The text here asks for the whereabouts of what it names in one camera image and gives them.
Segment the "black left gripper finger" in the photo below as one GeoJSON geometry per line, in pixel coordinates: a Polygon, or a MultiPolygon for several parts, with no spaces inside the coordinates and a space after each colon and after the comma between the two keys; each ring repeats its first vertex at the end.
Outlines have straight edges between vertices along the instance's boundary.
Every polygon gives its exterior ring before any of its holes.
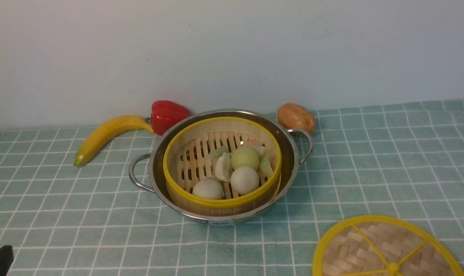
{"type": "Polygon", "coordinates": [[[7,276],[14,261],[13,247],[4,245],[0,248],[0,276],[7,276]]]}

